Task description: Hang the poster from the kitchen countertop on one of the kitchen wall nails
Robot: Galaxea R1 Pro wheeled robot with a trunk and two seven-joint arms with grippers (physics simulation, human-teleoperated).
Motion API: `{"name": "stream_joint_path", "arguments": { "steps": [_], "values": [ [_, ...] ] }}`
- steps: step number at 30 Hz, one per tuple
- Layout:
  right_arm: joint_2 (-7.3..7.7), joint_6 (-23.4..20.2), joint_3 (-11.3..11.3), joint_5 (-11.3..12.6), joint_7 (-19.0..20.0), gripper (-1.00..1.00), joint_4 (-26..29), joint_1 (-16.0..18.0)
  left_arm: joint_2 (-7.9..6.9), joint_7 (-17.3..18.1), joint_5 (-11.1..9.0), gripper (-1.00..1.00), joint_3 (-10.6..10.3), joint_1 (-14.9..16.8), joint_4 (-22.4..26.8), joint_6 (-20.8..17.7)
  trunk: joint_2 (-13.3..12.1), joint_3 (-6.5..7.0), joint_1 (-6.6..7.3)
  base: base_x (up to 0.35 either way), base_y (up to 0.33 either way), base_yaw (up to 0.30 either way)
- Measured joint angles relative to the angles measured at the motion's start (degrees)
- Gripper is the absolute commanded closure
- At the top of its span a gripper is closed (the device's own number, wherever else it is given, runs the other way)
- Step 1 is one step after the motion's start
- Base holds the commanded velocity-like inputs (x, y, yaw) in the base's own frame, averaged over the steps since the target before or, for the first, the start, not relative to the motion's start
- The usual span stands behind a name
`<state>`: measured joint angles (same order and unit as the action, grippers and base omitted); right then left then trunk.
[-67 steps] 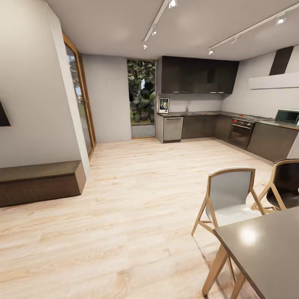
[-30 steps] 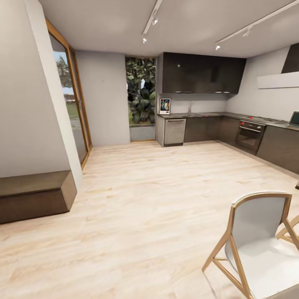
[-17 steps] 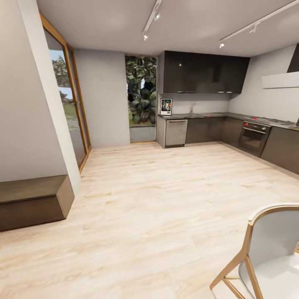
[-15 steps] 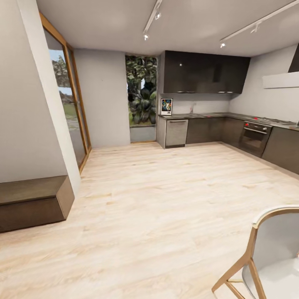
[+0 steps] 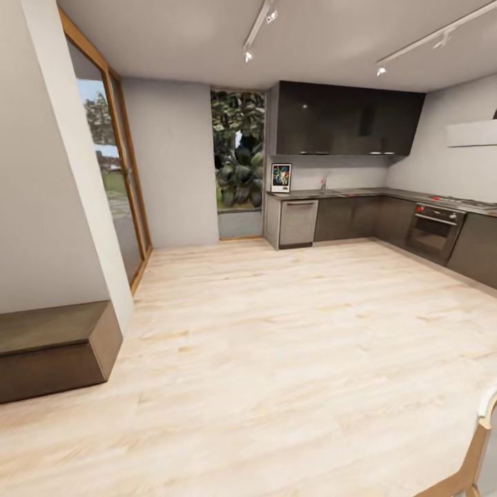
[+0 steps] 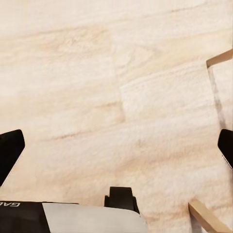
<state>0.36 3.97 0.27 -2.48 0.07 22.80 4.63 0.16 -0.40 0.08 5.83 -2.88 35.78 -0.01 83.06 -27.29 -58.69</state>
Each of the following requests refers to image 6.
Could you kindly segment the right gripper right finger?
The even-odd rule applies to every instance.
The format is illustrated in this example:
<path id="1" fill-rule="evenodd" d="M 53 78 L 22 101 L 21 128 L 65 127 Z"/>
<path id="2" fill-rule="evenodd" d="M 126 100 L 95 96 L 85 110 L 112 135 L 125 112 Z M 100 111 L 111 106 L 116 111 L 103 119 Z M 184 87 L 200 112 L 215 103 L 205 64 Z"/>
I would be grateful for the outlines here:
<path id="1" fill-rule="evenodd" d="M 217 145 L 233 168 L 233 131 L 222 129 Z"/>

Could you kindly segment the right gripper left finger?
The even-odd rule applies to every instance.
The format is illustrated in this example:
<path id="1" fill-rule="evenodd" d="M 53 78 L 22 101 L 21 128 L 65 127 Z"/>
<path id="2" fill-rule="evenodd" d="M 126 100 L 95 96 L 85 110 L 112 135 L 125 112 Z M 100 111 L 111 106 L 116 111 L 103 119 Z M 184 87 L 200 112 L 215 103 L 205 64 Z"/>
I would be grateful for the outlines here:
<path id="1" fill-rule="evenodd" d="M 25 148 L 22 130 L 0 134 L 0 187 Z"/>

